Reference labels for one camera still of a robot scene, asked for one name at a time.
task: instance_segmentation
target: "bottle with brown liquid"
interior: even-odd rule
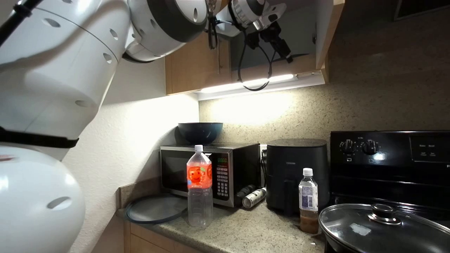
[[[311,168],[303,169],[303,179],[298,185],[300,198],[300,229],[309,234],[319,232],[317,183],[312,178]]]

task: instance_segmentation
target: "upper cabinet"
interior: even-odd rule
[[[279,37],[286,41],[293,61],[288,63],[275,53],[270,43],[259,45],[269,58],[274,55],[272,76],[321,71],[328,82],[327,54],[345,0],[268,0],[271,5],[285,3],[287,10],[278,20]],[[249,27],[251,34],[255,29]],[[244,47],[244,36],[221,39],[220,50],[210,50],[207,33],[166,56],[167,94],[200,90],[236,82]],[[267,78],[269,63],[263,52],[248,46],[242,59],[244,81]]]

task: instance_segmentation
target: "dark blue bowl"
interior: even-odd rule
[[[222,132],[223,123],[179,123],[178,129],[181,136],[190,144],[210,144]]]

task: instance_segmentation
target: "air fryer handle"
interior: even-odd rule
[[[297,196],[294,194],[296,184],[293,180],[284,181],[284,214],[286,216],[292,216],[294,214],[294,198]]]

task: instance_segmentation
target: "microwave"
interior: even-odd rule
[[[163,191],[188,196],[186,163],[194,155],[194,146],[161,146],[160,164]],[[212,162],[214,204],[238,207],[248,186],[261,185],[259,144],[209,144],[203,153]]]

